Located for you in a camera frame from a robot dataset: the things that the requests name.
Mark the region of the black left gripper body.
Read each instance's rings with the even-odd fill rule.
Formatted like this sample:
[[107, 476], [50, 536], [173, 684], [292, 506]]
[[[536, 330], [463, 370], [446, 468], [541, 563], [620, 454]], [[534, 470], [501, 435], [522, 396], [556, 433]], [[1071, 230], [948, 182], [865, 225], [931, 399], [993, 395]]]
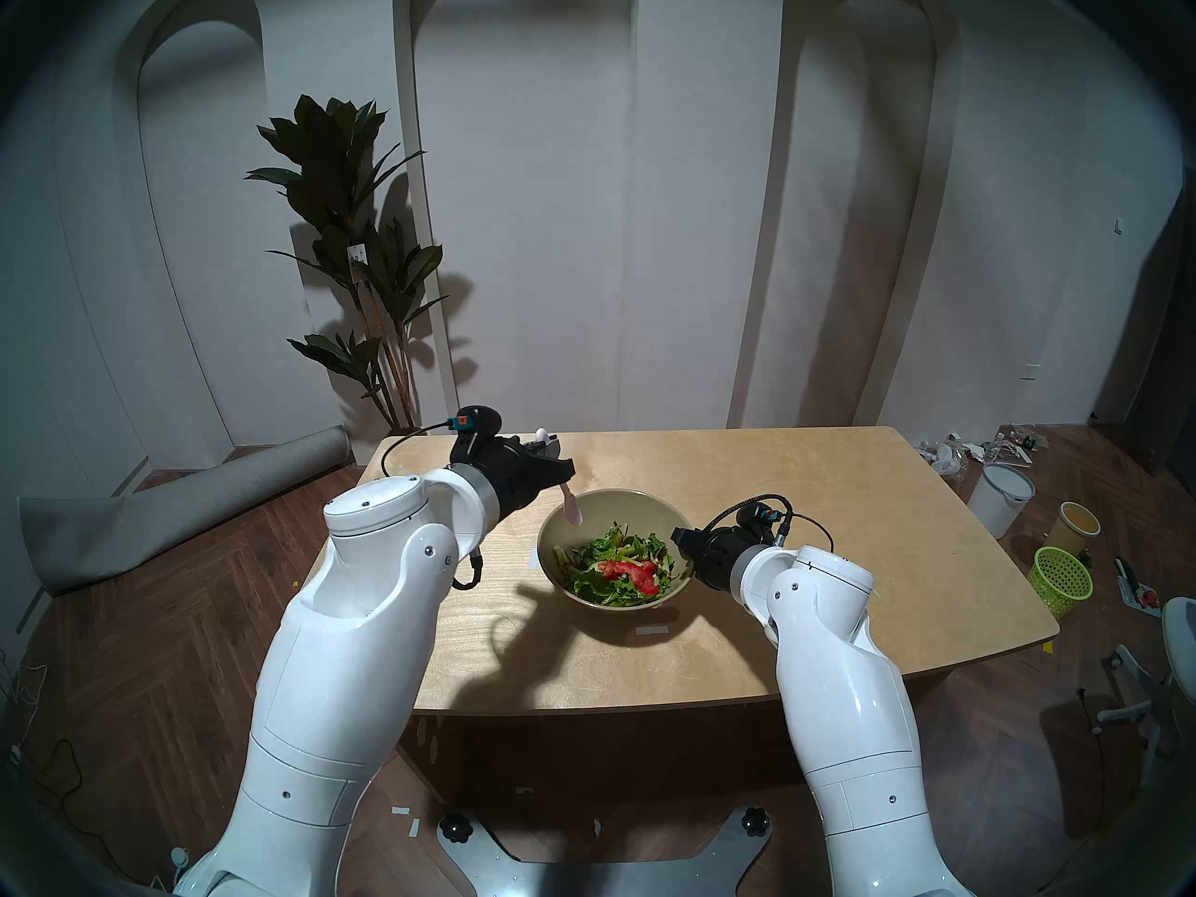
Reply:
[[513, 435], [456, 437], [454, 472], [465, 478], [481, 498], [487, 521], [504, 521], [533, 500], [526, 483], [527, 457], [523, 444]]

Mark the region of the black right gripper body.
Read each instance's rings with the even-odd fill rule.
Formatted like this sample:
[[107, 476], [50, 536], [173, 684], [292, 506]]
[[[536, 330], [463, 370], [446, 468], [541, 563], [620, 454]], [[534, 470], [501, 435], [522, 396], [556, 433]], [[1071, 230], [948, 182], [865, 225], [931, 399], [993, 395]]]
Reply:
[[738, 561], [759, 547], [759, 537], [746, 527], [694, 531], [694, 574], [712, 590], [731, 592]]

